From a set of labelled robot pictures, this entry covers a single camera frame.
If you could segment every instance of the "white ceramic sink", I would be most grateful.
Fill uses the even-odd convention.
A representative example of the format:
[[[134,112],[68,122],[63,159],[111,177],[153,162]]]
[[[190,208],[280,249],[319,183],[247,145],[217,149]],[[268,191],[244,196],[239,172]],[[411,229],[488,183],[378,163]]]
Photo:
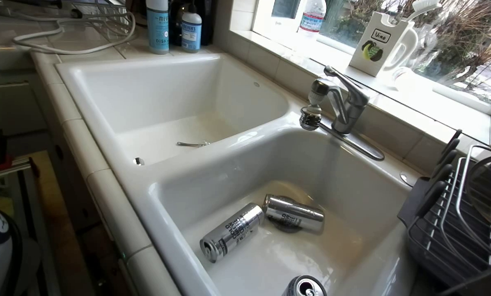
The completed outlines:
[[[226,55],[60,65],[103,150],[147,165],[288,114],[288,93]]]
[[[140,214],[186,295],[283,295],[311,275],[329,295],[406,295],[411,269],[396,214],[406,190],[329,135],[298,129],[250,135],[145,168]],[[326,211],[323,236],[286,234],[265,223],[217,264],[199,241],[265,195],[314,200]]]
[[[408,190],[388,172],[393,159],[372,162],[305,132],[303,103],[259,73],[213,53],[60,73],[185,295],[277,296],[300,275],[329,295],[410,293],[396,219]],[[199,241],[265,195],[313,200],[326,213],[324,234],[265,223],[224,260],[206,260]]]

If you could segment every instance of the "kitchen sink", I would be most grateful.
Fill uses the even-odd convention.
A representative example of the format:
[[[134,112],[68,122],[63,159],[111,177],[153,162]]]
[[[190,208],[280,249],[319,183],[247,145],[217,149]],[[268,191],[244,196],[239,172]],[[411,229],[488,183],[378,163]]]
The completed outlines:
[[[286,91],[227,55],[78,63],[58,70],[103,150],[147,165],[260,127],[290,111]]]
[[[145,168],[137,208],[186,295],[283,295],[301,275],[318,279],[329,295],[408,293],[403,272],[411,267],[396,219],[405,186],[298,121],[245,142]],[[285,233],[265,221],[211,264],[199,241],[249,203],[262,206],[267,195],[318,205],[324,233]]]
[[[329,295],[411,292],[396,219],[410,188],[393,157],[303,131],[303,101],[227,55],[58,70],[183,295],[283,295],[305,275]],[[267,195],[321,208],[324,233],[263,221],[209,262],[201,239]]]

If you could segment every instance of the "glass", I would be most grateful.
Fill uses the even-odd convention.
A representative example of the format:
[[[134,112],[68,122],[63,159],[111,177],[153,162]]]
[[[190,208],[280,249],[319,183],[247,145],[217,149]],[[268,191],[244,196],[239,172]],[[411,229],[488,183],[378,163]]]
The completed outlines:
[[[273,15],[293,17],[300,0],[277,0]],[[372,14],[408,19],[415,0],[327,0],[321,35],[355,48]],[[439,0],[438,11],[416,17],[421,47],[408,63],[416,75],[491,108],[491,0]]]

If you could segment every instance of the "countertop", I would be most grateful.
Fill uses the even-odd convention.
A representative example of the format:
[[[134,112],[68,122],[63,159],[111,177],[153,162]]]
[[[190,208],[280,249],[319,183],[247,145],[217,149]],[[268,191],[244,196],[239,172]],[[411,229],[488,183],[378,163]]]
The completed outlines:
[[[61,134],[68,142],[80,172],[94,196],[104,224],[117,242],[127,269],[135,282],[140,295],[180,295],[165,262],[153,247],[142,221],[134,211],[130,200],[121,186],[109,162],[103,155],[94,135],[91,134],[80,108],[73,101],[65,81],[61,80],[57,65],[68,63],[96,63],[96,61],[122,61],[122,60],[160,60],[163,57],[175,58],[183,53],[173,48],[168,55],[153,55],[150,52],[145,30],[139,30],[134,42],[116,47],[101,53],[86,57],[63,57],[27,52],[12,43],[14,37],[50,30],[53,25],[32,24],[0,17],[0,70],[30,70],[35,68],[43,88],[48,93],[50,104],[61,126]],[[71,24],[65,27],[65,35],[38,38],[38,45],[50,45],[65,50],[83,50],[106,43],[106,37],[88,24]]]

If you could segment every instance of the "metal can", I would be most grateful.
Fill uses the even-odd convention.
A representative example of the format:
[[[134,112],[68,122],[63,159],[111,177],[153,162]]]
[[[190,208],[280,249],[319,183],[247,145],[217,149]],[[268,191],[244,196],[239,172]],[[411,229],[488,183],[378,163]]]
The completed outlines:
[[[283,296],[327,296],[327,292],[324,287],[309,275],[296,277],[288,290],[283,293]]]
[[[211,234],[201,239],[199,246],[209,262],[216,264],[227,257],[263,223],[265,213],[259,205],[250,203],[240,213],[234,214]]]
[[[316,234],[324,233],[324,213],[318,208],[301,205],[288,196],[267,195],[265,214],[270,221],[290,229],[306,229]]]

